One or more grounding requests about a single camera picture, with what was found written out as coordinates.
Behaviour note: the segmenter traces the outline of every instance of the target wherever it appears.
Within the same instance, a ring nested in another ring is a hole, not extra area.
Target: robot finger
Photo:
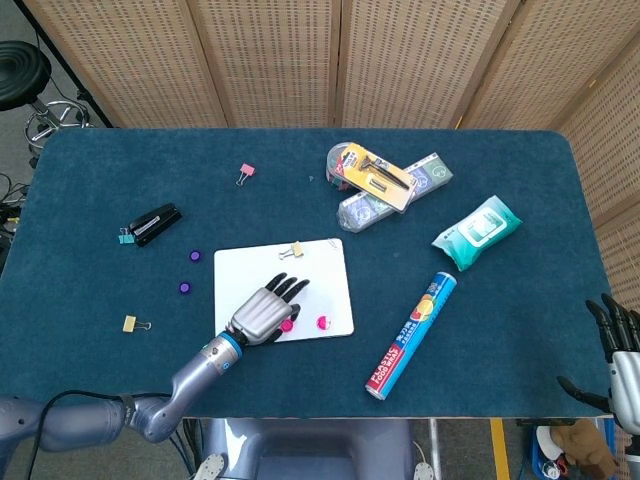
[[[630,325],[627,320],[626,310],[606,293],[602,294],[602,303],[609,309],[609,318],[613,321],[613,327],[618,334],[619,350],[630,352],[633,350]]]
[[[640,313],[635,310],[631,310],[628,312],[629,314],[629,325],[633,325],[632,333],[633,343],[636,347],[636,352],[640,352]]]
[[[586,301],[587,309],[596,319],[598,330],[600,331],[600,343],[604,350],[607,363],[611,363],[613,352],[620,350],[617,334],[613,328],[613,322],[600,306],[591,300]]]
[[[598,395],[596,393],[585,392],[584,390],[579,389],[573,383],[571,383],[571,380],[569,380],[567,377],[556,377],[556,380],[558,380],[558,383],[565,392],[567,392],[571,397],[575,398],[579,402],[597,408],[604,413],[611,413],[611,408],[609,407],[609,399],[607,397],[603,397],[602,395]]]
[[[291,287],[291,290],[282,295],[282,299],[285,302],[289,303],[307,285],[309,285],[309,280],[302,280],[301,282],[296,283],[293,287]]]
[[[282,336],[282,330],[280,330],[280,329],[278,328],[275,332],[273,332],[273,333],[271,334],[271,336],[270,336],[269,338],[267,338],[267,339],[264,341],[264,345],[268,345],[268,344],[270,344],[270,343],[275,342],[275,341],[276,341],[277,339],[279,339],[281,336]]]
[[[298,318],[298,315],[300,315],[300,305],[298,305],[297,303],[294,303],[293,305],[291,305],[291,321],[295,322],[296,318]]]
[[[289,287],[291,285],[293,285],[294,283],[296,283],[297,280],[298,279],[296,277],[287,278],[284,282],[282,282],[282,284],[278,288],[276,288],[273,291],[273,293],[276,294],[277,296],[281,297],[282,294],[284,292],[286,292],[287,290],[289,290]]]
[[[273,279],[267,283],[267,285],[264,287],[267,290],[269,290],[270,292],[273,292],[273,289],[276,288],[278,286],[278,284],[287,276],[286,273],[282,272],[279,275],[276,275],[275,277],[273,277]]]

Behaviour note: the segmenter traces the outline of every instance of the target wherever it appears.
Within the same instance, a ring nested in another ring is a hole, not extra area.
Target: blue felt surface
[[[324,166],[330,147],[348,140],[402,167],[436,151],[455,176],[403,216],[344,232],[335,213],[351,193],[327,184]],[[256,175],[238,188],[243,162]],[[430,243],[493,194],[524,224],[458,273]],[[121,226],[169,201],[184,216],[170,230],[145,248],[118,244]],[[190,414],[596,413],[555,381],[567,374],[606,392],[583,300],[608,284],[569,145],[551,132],[57,134],[0,280],[0,391],[38,400],[68,388],[170,391],[172,373],[213,334],[214,250],[332,236],[344,242],[355,334],[249,349]],[[389,398],[375,400],[364,384],[438,270],[458,287]],[[178,294],[181,281],[191,295]],[[125,314],[153,329],[123,334]]]

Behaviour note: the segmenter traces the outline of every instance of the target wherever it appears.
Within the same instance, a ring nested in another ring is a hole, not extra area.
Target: yellow floor line
[[[496,464],[497,480],[511,480],[509,477],[509,462],[507,461],[507,446],[504,443],[504,427],[501,418],[492,418],[491,443],[493,443],[493,459]]]

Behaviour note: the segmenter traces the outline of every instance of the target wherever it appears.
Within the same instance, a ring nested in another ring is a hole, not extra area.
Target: green wet wipes pack
[[[522,223],[496,195],[471,215],[438,235],[431,245],[441,248],[466,270],[480,254],[513,232]]]

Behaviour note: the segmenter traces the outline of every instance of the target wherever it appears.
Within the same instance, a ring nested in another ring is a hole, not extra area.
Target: black stool seat
[[[33,103],[49,81],[51,63],[26,42],[0,42],[0,111]]]

